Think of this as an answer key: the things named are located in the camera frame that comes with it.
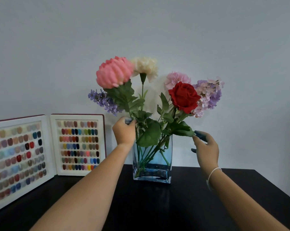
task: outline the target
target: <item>black table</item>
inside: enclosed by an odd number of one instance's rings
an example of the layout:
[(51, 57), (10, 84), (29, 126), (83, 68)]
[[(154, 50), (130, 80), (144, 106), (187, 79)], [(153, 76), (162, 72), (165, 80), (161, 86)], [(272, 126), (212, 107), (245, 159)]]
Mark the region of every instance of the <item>black table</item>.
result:
[[(255, 170), (223, 171), (290, 229), (288, 195)], [(1, 209), (0, 230), (29, 230), (81, 178), (55, 176)], [(173, 167), (171, 184), (167, 185), (134, 181), (132, 166), (124, 165), (103, 230), (239, 229), (219, 198), (208, 190), (200, 168)]]

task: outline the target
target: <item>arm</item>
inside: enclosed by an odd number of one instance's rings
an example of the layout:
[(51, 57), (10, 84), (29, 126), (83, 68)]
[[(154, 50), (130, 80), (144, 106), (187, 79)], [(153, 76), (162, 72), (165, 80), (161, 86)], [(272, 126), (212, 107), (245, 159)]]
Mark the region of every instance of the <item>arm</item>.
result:
[(118, 177), (135, 140), (135, 121), (126, 125), (122, 117), (113, 126), (113, 132), (117, 147), (97, 168), (68, 190), (31, 231), (102, 230)]
[[(193, 137), (197, 160), (208, 178), (218, 167), (219, 148), (211, 135), (197, 133), (205, 135), (208, 142), (205, 144), (197, 136)], [(288, 230), (219, 169), (210, 176), (210, 183), (241, 230)]]

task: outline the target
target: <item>glass vase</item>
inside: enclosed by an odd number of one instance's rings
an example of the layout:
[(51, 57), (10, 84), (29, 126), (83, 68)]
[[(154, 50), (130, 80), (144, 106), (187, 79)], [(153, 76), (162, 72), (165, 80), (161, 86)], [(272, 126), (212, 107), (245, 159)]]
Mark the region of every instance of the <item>glass vase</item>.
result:
[(171, 182), (172, 136), (162, 135), (158, 145), (150, 147), (140, 147), (134, 143), (132, 151), (134, 180)]

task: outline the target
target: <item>pink carnation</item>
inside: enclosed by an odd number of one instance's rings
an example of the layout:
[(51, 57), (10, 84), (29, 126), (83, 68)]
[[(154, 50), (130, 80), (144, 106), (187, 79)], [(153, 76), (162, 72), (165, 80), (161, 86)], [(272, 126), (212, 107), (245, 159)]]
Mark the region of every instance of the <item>pink carnation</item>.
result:
[(133, 64), (126, 58), (111, 58), (99, 66), (96, 72), (97, 83), (107, 89), (118, 87), (130, 79), (133, 69)]
[(167, 75), (164, 83), (166, 88), (170, 90), (179, 82), (191, 84), (191, 79), (185, 73), (172, 72)]

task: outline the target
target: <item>nail color chart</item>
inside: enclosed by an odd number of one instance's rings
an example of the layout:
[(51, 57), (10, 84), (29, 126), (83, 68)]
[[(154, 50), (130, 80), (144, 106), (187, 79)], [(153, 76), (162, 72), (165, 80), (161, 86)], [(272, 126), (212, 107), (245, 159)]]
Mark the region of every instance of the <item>nail color chart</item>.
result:
[(103, 115), (52, 114), (50, 119), (58, 175), (84, 176), (105, 159)]
[(0, 121), (0, 209), (54, 174), (45, 115)]

